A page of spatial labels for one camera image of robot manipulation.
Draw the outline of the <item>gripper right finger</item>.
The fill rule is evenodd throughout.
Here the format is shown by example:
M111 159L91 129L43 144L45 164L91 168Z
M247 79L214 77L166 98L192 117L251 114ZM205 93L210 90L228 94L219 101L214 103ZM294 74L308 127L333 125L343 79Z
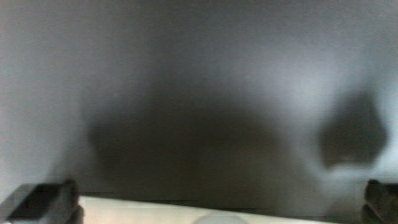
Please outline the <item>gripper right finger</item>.
M363 224L398 224L398 184L368 181L361 219Z

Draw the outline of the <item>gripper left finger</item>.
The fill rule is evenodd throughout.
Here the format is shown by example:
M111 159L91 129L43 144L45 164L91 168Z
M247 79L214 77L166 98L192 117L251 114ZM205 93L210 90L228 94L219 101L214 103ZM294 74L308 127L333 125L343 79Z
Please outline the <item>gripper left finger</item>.
M0 224L84 224L77 182L24 184L0 202Z

